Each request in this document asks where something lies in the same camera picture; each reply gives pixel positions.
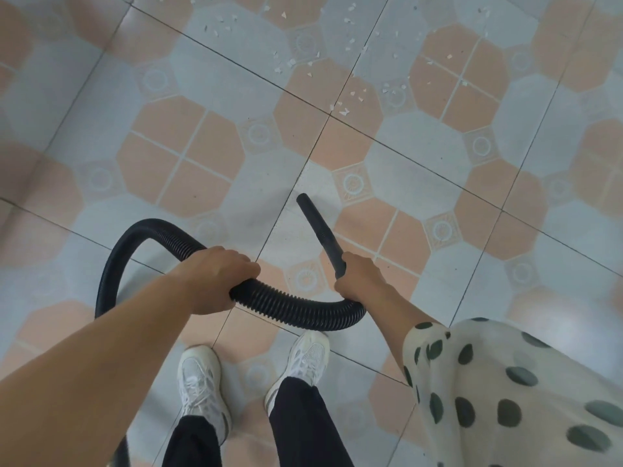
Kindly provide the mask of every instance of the polka dot fabric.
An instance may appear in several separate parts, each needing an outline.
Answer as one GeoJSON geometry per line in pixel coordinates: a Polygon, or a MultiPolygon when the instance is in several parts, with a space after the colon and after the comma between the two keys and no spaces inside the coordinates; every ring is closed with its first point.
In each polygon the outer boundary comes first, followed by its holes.
{"type": "Polygon", "coordinates": [[[404,373],[436,465],[621,466],[623,392],[536,337],[474,318],[417,324],[404,373]]]}

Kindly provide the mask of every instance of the black pants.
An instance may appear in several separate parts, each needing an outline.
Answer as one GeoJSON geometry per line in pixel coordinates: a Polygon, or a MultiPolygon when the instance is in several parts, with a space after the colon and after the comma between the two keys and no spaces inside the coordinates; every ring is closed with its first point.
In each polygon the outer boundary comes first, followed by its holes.
{"type": "MultiPolygon", "coordinates": [[[[316,387],[287,377],[270,412],[281,467],[353,467],[316,387]]],[[[166,448],[163,467],[221,467],[216,432],[201,416],[184,416],[166,448]]]]}

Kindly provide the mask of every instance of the vacuum hose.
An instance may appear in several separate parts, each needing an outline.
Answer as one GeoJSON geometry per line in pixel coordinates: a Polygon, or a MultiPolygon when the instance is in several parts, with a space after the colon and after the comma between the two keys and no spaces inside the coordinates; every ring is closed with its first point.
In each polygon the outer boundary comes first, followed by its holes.
{"type": "MultiPolygon", "coordinates": [[[[342,277],[346,273],[347,266],[341,258],[342,249],[331,229],[306,194],[300,194],[297,203],[326,251],[335,270],[335,277],[342,277]]],[[[167,221],[146,219],[133,224],[115,244],[106,261],[95,304],[96,318],[116,305],[123,270],[137,247],[147,239],[160,243],[180,261],[206,248],[167,221]]],[[[257,313],[303,329],[331,331],[349,328],[366,313],[361,303],[352,300],[331,303],[311,301],[276,290],[256,279],[245,280],[233,287],[229,291],[229,296],[257,313]]],[[[129,466],[128,443],[125,437],[110,464],[116,467],[129,466]]]]}

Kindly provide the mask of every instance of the tiled floor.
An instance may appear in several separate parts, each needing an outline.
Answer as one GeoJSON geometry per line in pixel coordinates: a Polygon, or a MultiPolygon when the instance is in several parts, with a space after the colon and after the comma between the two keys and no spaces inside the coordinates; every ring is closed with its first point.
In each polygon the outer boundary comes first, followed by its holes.
{"type": "MultiPolygon", "coordinates": [[[[622,48],[623,0],[0,0],[0,377],[90,321],[108,249],[145,217],[338,298],[306,192],[441,322],[508,321],[623,387],[622,48]]],[[[135,258],[122,298],[175,264],[135,258]]],[[[193,317],[134,464],[161,463],[177,359],[205,343],[225,465],[275,466],[262,395],[299,332],[193,317]]],[[[429,465],[371,319],[330,339],[320,390],[355,465],[429,465]]]]}

